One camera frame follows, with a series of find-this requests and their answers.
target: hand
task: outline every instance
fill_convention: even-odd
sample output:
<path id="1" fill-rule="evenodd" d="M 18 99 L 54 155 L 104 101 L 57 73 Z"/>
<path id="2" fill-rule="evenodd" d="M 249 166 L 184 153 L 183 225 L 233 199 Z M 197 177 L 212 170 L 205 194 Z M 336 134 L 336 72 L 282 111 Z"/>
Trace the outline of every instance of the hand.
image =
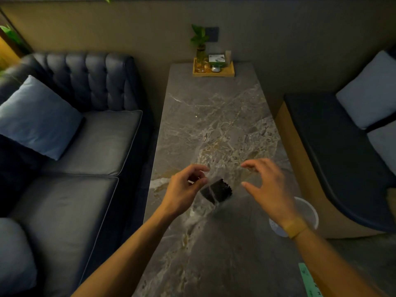
<path id="1" fill-rule="evenodd" d="M 241 166 L 260 173 L 260 188 L 248 182 L 242 182 L 242 185 L 272 220 L 284 227 L 299 216 L 294 199 L 286 192 L 285 176 L 276 164 L 268 158 L 260 158 L 247 160 Z"/>
<path id="2" fill-rule="evenodd" d="M 189 209 L 195 195 L 207 184 L 203 171 L 208 172 L 209 168 L 205 165 L 192 164 L 173 175 L 162 200 L 161 209 L 173 218 Z"/>

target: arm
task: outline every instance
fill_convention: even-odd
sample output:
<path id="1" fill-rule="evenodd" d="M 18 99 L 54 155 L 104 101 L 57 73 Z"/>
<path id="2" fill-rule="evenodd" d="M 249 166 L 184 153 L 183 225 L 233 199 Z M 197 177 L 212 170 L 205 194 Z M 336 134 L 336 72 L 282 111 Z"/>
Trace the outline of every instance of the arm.
<path id="1" fill-rule="evenodd" d="M 260 173 L 262 186 L 243 182 L 270 218 L 285 227 L 299 217 L 294 199 L 286 192 L 283 173 L 269 159 L 251 159 L 242 164 Z M 379 297 L 380 295 L 314 231 L 306 228 L 294 242 L 312 277 L 325 297 Z"/>
<path id="2" fill-rule="evenodd" d="M 172 176 L 161 205 L 150 219 L 92 273 L 72 297 L 130 297 L 166 229 L 191 206 L 195 195 L 207 183 L 202 171 L 209 168 L 190 165 Z"/>

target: wooden tray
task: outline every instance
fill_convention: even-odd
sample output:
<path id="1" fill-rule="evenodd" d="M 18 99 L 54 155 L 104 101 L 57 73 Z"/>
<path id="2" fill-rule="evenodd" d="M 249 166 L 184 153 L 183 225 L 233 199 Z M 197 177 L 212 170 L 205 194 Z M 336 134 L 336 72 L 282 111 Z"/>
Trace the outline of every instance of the wooden tray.
<path id="1" fill-rule="evenodd" d="M 219 73 L 213 73 L 212 71 L 207 73 L 197 73 L 195 72 L 197 58 L 194 58 L 194 64 L 192 67 L 192 75 L 194 77 L 235 77 L 234 63 L 231 61 L 231 64 L 225 68 L 222 68 Z"/>

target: beige wall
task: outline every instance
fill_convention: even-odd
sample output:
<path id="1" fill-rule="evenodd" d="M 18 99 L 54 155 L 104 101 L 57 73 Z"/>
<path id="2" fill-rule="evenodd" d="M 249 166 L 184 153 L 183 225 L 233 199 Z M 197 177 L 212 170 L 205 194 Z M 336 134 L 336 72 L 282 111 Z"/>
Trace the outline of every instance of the beige wall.
<path id="1" fill-rule="evenodd" d="M 396 0 L 4 3 L 36 51 L 119 51 L 135 57 L 157 120 L 169 66 L 190 61 L 191 23 L 219 26 L 216 52 L 253 62 L 273 113 L 286 92 L 334 91 L 396 42 Z"/>

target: gray marble surface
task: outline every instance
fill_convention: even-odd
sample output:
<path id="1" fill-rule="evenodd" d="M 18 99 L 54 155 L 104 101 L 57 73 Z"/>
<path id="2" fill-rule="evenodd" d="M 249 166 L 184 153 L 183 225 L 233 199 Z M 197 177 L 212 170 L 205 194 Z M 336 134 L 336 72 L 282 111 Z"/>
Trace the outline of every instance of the gray marble surface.
<path id="1" fill-rule="evenodd" d="M 306 296 L 293 242 L 277 236 L 268 216 L 240 185 L 260 184 L 240 164 L 272 158 L 301 196 L 263 91 L 250 63 L 234 78 L 194 78 L 191 64 L 170 69 L 145 220 L 161 203 L 171 175 L 208 165 L 233 195 L 214 206 L 198 193 L 166 231 L 134 296 Z"/>

